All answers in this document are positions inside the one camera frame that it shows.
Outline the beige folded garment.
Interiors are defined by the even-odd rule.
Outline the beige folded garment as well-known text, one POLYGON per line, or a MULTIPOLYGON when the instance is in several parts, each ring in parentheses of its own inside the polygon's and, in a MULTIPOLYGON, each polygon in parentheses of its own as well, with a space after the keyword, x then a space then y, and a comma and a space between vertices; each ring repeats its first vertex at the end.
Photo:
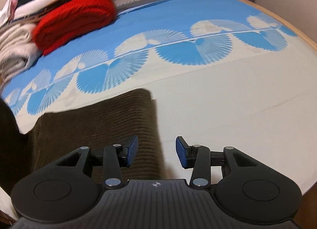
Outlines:
POLYGON ((29 69, 42 55, 33 41, 34 23, 16 24, 1 34, 1 79, 3 83, 29 69))

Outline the blue white patterned bedsheet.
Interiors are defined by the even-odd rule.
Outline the blue white patterned bedsheet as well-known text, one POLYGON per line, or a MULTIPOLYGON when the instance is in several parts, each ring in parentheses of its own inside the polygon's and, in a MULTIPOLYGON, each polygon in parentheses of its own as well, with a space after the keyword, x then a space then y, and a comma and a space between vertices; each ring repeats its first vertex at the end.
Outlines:
POLYGON ((175 138, 234 146, 306 192, 316 182, 316 51, 238 0, 162 0, 42 57, 2 96, 26 132, 45 112, 152 93, 168 167, 175 138))

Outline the dark brown corduroy pants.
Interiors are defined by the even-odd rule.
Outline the dark brown corduroy pants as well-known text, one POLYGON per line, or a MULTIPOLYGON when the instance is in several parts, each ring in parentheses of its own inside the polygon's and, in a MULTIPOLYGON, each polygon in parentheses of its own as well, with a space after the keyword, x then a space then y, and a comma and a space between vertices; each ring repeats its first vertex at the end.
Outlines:
POLYGON ((145 89, 135 89, 111 99, 38 118, 29 136, 27 174, 44 167, 81 146, 92 150, 123 144, 137 136, 139 148, 124 179, 158 180, 165 177, 159 140, 156 103, 145 89))

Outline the red knitted sweater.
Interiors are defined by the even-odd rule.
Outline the red knitted sweater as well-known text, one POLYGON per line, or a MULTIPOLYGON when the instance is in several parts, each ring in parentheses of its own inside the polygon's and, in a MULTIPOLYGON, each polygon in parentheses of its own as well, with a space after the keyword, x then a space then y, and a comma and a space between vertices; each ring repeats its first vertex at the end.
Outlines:
POLYGON ((109 25, 115 17, 112 0, 71 0, 45 15, 32 38, 46 56, 78 36, 109 25))

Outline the white folded garment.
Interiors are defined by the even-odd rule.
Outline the white folded garment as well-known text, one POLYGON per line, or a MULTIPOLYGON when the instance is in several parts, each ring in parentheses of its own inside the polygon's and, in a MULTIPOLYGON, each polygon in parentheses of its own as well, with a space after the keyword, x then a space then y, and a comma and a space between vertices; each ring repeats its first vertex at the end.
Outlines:
POLYGON ((8 28, 18 23, 36 22, 53 9, 70 0, 32 0, 15 7, 15 0, 8 0, 1 11, 1 28, 8 28))

